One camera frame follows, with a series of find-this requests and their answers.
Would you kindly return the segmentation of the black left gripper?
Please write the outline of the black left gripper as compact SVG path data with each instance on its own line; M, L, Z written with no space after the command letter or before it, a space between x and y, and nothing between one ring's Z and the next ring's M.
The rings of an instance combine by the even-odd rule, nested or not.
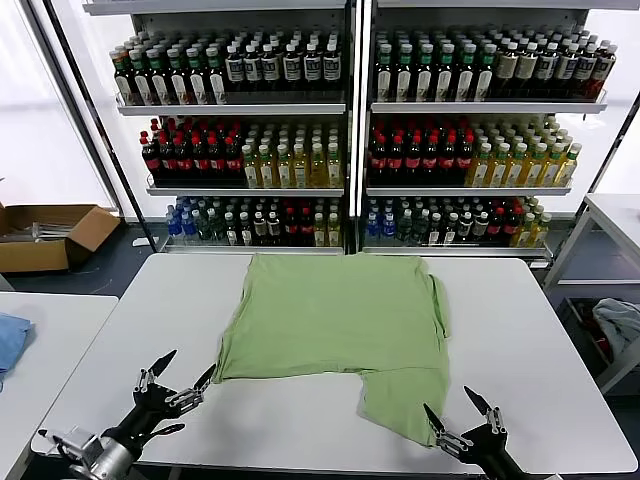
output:
M105 430L103 438L111 438L127 450L142 450L155 436L177 433L185 428L183 423L176 423L156 430L162 421L179 418L179 408L195 408L203 401L204 392L215 375L216 365L211 365L191 388L177 393L156 383L176 353L174 349L158 358L148 369L139 371L137 392L133 394L134 408L117 426Z

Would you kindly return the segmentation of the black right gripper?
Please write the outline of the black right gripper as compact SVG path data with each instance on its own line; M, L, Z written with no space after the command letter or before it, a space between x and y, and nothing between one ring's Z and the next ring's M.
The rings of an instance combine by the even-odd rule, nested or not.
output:
M464 391L489 425L480 425L459 437L448 431L436 413L424 403L423 408L435 434L436 445L449 455L458 456L463 464L479 466L488 479L529 479L530 475L519 467L506 450L507 434L493 432L503 430L500 409L492 407L482 395L468 386L464 386Z

